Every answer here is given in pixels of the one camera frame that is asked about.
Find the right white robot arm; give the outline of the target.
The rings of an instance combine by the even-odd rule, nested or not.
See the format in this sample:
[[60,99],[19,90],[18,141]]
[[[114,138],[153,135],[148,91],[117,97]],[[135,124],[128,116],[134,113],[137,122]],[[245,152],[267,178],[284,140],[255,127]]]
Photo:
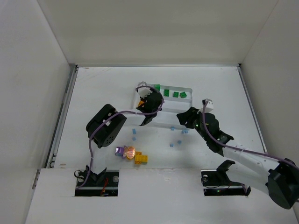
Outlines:
[[205,110],[190,107],[177,118],[196,130],[212,152],[226,158],[216,169],[220,185],[237,182],[254,187],[287,210],[299,200],[299,168],[292,160],[229,145],[233,136],[223,132],[216,117]]

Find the yellow lego brick pair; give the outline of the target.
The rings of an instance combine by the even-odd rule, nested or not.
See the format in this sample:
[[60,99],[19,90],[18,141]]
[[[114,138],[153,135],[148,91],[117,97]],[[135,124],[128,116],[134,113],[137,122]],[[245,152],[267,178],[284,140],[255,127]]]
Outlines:
[[148,163],[148,156],[142,154],[142,152],[136,152],[135,153],[135,165],[141,165],[141,164],[147,164]]

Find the orange round lego figure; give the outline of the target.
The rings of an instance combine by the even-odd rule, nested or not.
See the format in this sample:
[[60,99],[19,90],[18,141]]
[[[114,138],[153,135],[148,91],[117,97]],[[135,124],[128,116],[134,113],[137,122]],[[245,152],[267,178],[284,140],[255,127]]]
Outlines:
[[131,160],[135,157],[135,148],[133,146],[127,147],[125,157],[129,160]]

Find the green curved lego brick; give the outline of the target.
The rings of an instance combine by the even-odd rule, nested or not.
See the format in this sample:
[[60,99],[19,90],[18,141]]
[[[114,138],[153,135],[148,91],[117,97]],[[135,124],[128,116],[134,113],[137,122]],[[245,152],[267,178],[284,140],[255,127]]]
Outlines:
[[157,91],[160,91],[160,84],[155,84],[155,85],[154,85],[154,88],[155,88]]

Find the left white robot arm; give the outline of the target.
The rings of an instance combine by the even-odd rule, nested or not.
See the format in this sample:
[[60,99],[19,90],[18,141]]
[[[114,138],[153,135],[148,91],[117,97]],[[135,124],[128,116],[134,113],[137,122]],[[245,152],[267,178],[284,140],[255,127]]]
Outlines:
[[109,146],[128,121],[126,115],[133,115],[133,121],[136,121],[137,126],[145,126],[162,110],[164,103],[162,94],[153,88],[147,88],[146,91],[145,94],[137,91],[140,95],[140,103],[135,110],[118,111],[111,104],[105,104],[88,122],[86,131],[89,138],[90,164],[87,177],[91,175],[94,162],[92,143],[95,143],[98,148]]

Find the white divided sorting tray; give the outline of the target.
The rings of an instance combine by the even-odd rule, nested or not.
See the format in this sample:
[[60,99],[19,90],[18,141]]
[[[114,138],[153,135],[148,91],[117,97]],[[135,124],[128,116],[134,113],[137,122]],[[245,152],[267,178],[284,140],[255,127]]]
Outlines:
[[[164,90],[168,89],[170,91],[169,97],[164,96]],[[187,94],[186,98],[181,98],[180,95],[178,98],[173,97],[174,92],[185,92]],[[151,127],[160,127],[160,128],[171,128],[183,130],[184,126],[180,125],[179,120],[177,118],[178,113],[182,113],[187,111],[190,107],[192,107],[192,89],[185,87],[176,87],[169,85],[160,85],[160,93],[164,98],[164,103],[162,105],[162,111],[157,114],[156,117],[152,119],[146,126]],[[140,101],[140,97],[136,92],[133,97],[133,106],[132,108],[136,108]]]

